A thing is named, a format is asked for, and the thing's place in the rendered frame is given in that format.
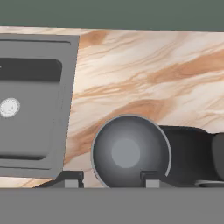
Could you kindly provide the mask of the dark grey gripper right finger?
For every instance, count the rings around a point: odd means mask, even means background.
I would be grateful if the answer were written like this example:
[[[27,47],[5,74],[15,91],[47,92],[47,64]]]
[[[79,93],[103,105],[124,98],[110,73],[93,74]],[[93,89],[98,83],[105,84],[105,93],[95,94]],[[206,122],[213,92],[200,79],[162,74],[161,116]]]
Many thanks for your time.
[[[144,188],[177,187],[177,183],[160,171],[141,171],[140,178]]]

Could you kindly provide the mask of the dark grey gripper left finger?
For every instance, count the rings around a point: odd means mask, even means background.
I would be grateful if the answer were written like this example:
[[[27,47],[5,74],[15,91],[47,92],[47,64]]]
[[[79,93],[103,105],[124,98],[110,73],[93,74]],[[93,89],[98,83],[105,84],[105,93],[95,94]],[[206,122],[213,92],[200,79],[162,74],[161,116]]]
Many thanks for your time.
[[[37,188],[83,188],[83,171],[63,171],[56,179],[37,185]]]

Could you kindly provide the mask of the grey stand mixer bowl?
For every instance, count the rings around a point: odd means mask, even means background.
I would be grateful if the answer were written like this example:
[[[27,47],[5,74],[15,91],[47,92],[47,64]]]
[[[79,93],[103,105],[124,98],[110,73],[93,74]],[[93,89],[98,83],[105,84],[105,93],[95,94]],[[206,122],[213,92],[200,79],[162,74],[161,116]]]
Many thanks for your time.
[[[91,146],[94,175],[106,187],[142,185],[142,172],[168,176],[172,149],[166,134],[140,115],[119,115],[106,121]]]

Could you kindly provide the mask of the dark grey kitchen sink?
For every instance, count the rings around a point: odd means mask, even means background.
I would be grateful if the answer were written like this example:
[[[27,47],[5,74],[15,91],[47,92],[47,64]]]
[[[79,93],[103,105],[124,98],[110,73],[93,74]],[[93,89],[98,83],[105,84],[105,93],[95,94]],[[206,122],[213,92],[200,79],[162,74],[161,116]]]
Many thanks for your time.
[[[0,177],[62,171],[79,37],[0,34]]]

